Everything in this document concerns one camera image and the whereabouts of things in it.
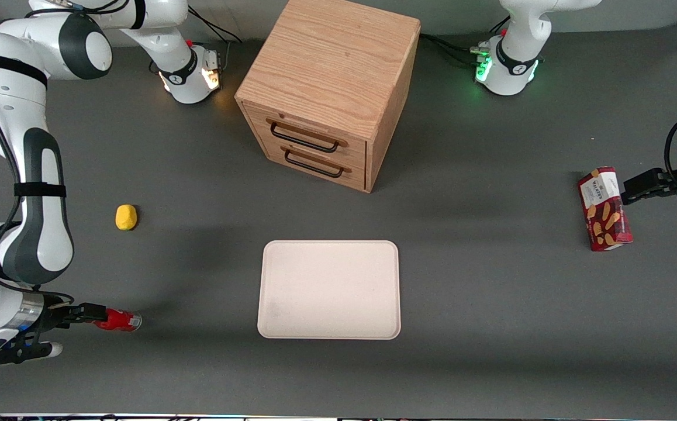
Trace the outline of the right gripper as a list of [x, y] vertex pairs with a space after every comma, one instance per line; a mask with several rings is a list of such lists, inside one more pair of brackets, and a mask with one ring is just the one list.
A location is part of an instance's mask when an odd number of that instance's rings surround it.
[[97, 323], [97, 320], [107, 320], [107, 309], [103, 305], [82, 303], [75, 307], [54, 295], [44, 295], [44, 309], [39, 319], [39, 350], [41, 358], [57, 357], [63, 351], [63, 346], [54, 341], [42, 342], [42, 334], [52, 329], [69, 329], [80, 323]]

